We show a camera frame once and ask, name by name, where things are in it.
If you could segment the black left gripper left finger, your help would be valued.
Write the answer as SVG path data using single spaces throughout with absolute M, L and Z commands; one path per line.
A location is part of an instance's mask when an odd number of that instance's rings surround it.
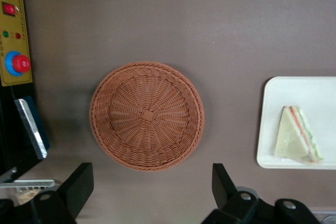
M 76 223 L 94 189 L 93 165 L 82 163 L 61 185 L 30 201 L 34 223 Z

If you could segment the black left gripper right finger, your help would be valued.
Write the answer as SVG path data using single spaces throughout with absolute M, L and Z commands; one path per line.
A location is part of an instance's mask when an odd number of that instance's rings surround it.
M 254 218 L 258 198 L 246 190 L 239 191 L 220 163 L 213 164 L 212 193 L 217 208 L 203 220 L 203 224 L 250 223 Z

